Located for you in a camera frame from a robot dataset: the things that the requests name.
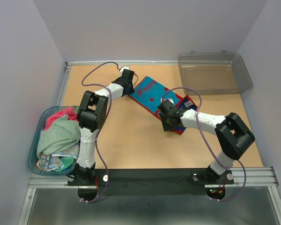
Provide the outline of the red blue cat towel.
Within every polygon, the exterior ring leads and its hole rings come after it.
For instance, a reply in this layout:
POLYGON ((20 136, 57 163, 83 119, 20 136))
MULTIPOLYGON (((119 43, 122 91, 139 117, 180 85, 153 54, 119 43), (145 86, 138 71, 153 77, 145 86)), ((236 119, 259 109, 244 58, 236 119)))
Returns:
POLYGON ((145 76, 145 78, 143 78, 143 80, 134 88, 134 93, 130 94, 129 97, 158 119, 160 119, 160 110, 158 109, 158 106, 161 104, 162 99, 170 100, 178 109, 183 106, 189 106, 194 110, 197 109, 197 106, 188 95, 181 97, 173 91, 166 94, 167 91, 169 91, 167 87, 163 86, 153 78, 145 76))

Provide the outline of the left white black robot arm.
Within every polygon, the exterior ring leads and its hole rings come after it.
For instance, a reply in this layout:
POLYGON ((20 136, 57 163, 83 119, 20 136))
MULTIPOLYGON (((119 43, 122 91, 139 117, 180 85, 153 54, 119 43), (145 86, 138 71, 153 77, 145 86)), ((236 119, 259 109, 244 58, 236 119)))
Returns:
POLYGON ((95 146, 100 129, 103 127, 108 110, 107 107, 114 99, 134 93, 134 72, 125 66, 120 69, 120 77, 107 87, 83 94, 77 120, 79 122, 81 139, 79 156, 74 170, 68 176, 69 186, 89 186, 95 180, 95 146))

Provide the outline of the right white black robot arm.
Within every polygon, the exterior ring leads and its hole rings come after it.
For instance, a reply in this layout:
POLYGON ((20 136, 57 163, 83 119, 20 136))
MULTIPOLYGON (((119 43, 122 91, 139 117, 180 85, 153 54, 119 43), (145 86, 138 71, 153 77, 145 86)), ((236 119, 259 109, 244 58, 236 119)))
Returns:
POLYGON ((241 158, 255 142, 255 136, 241 117, 231 112, 227 116, 211 115, 199 112, 199 107, 182 106, 177 108, 170 100, 164 100, 158 106, 164 131, 175 128, 196 128, 214 157, 205 172, 197 175, 198 181, 214 184, 223 178, 223 174, 241 158), (204 132, 217 137, 221 152, 215 155, 208 144, 204 132))

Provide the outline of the clear grey plastic bin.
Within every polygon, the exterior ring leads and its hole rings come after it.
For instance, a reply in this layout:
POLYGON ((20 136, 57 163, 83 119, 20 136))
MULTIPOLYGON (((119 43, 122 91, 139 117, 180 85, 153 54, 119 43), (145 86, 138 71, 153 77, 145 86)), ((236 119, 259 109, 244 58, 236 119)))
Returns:
POLYGON ((194 96, 242 94, 253 88, 251 77, 236 52, 191 52, 177 57, 184 93, 194 96))

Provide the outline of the mint green towel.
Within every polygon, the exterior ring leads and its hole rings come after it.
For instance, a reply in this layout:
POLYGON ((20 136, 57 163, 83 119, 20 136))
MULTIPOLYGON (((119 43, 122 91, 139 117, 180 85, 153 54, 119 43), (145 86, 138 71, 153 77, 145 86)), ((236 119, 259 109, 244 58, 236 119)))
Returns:
POLYGON ((40 132, 37 158, 40 158, 42 153, 51 155, 70 148, 77 144, 80 138, 79 123, 75 120, 69 120, 68 115, 63 115, 56 119, 48 130, 40 132))

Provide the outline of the patterned light blue towel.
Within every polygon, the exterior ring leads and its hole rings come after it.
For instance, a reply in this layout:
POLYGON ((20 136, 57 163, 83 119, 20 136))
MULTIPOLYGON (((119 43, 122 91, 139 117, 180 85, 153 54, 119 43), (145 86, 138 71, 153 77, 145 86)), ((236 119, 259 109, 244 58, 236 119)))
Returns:
POLYGON ((41 154, 36 167, 45 172, 63 171, 76 163, 79 156, 79 144, 51 155, 41 154))

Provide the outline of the teal plastic laundry bin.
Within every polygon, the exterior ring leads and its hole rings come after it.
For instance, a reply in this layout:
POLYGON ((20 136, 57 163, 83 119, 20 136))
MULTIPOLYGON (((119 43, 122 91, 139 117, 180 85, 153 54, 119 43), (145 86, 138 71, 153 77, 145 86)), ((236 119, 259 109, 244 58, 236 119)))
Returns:
POLYGON ((40 117, 28 157, 29 169, 43 176, 71 173, 79 156, 77 106, 53 106, 40 117))

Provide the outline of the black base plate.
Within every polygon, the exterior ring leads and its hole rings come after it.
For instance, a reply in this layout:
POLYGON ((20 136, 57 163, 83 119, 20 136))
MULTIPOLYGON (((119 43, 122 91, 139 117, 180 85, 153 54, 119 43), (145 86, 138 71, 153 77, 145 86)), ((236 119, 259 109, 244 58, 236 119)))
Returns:
POLYGON ((216 175, 207 168, 96 169, 93 178, 74 178, 68 186, 78 189, 86 201, 99 196, 208 195, 223 199, 232 172, 216 175))

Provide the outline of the aluminium front rail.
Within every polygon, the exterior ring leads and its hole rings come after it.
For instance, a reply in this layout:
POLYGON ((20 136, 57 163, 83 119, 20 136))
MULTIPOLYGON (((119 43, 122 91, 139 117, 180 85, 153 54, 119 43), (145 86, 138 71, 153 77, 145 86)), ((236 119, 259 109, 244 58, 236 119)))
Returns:
POLYGON ((232 168, 224 172, 218 178, 212 177, 204 168, 183 168, 183 169, 97 169, 96 176, 99 179, 99 186, 105 186, 120 182, 128 185, 162 184, 182 185, 190 184, 195 186, 217 187, 225 186, 240 187, 265 187, 279 185, 274 169, 269 168, 232 168))

